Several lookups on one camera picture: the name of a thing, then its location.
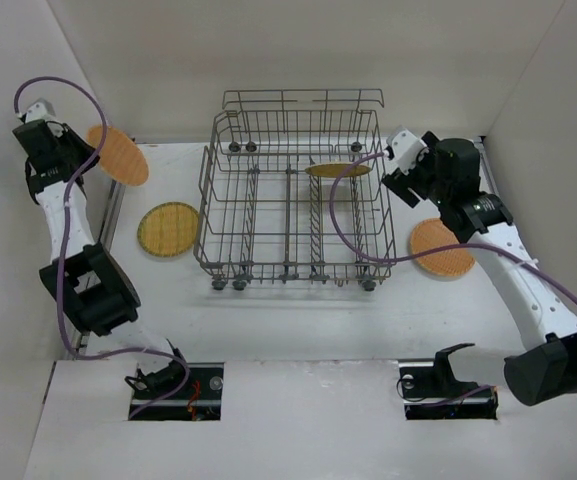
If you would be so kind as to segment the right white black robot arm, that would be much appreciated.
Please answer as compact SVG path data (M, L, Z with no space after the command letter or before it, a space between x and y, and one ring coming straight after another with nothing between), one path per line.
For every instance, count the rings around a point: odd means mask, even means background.
M458 246L467 248L504 301L523 354L505 359L514 397L534 406L577 393L577 315L561 299L569 291L539 270L503 201L481 189L481 154L463 138L418 137L404 127L386 141L395 170L383 185L407 205L431 201Z

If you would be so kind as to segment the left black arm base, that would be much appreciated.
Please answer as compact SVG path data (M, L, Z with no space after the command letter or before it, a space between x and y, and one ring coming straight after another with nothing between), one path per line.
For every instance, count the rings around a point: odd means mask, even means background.
M132 390L129 421L201 422L221 419L223 363L195 363L183 386L178 364L145 374L137 369L125 382Z

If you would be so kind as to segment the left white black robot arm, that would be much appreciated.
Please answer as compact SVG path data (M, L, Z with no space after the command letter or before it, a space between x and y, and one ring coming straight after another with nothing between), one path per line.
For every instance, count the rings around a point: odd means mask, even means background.
M125 272L90 232L83 175L99 162L100 149L57 120L26 120L13 135L27 155L26 183L51 236L50 262L40 269L40 280L56 302L62 343L77 357L70 328L109 336L135 324L141 305Z

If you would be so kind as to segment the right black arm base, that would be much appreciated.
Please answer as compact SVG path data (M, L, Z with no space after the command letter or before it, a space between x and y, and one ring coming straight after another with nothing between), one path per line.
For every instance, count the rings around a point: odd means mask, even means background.
M451 354L474 346L459 343L437 351L430 358L398 361L396 391L403 401L406 420L497 419L497 389L458 380L450 363Z

